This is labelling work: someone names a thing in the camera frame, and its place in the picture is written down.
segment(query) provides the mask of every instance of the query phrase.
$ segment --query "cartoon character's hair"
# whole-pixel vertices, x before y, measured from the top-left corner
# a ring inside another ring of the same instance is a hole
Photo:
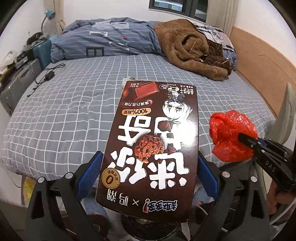
[[[166,115],[166,117],[174,122],[179,123],[183,120],[186,120],[188,115],[192,112],[192,108],[187,105],[185,102],[180,103],[181,109],[178,110],[176,107],[172,106],[169,107],[169,103],[172,102],[172,100],[168,99],[165,101],[165,104],[163,105],[163,113]]]

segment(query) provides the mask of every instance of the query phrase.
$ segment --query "curtain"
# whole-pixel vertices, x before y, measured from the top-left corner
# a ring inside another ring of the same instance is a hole
[[[63,34],[63,29],[66,27],[64,21],[64,0],[44,0],[46,10],[55,11],[55,21],[57,35]]]
[[[206,24],[218,27],[229,37],[239,0],[208,0]]]

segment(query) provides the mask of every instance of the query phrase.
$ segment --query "anime girl with white hair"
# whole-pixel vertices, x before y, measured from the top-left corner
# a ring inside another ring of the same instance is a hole
[[[169,99],[163,105],[163,113],[174,123],[179,123],[187,119],[192,112],[192,108],[184,102],[184,94],[178,94],[178,87],[170,87]]]

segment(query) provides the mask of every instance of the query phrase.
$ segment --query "brown blanket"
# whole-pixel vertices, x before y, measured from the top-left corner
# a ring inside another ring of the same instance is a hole
[[[212,80],[222,81],[230,75],[232,64],[223,58],[222,46],[207,40],[190,21],[157,23],[155,31],[170,63]]]

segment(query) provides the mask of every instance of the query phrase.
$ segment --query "gray plaid bed sheet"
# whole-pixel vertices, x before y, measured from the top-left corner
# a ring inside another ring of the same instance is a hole
[[[13,172],[33,178],[61,178],[104,152],[127,75],[195,85],[199,105],[199,149],[217,166],[224,163],[211,150],[209,119],[215,112],[235,109],[246,114],[264,137],[274,117],[263,98],[233,72],[228,80],[213,81],[168,63],[162,56],[140,54],[64,60],[65,69],[22,96],[4,136],[3,163]]]

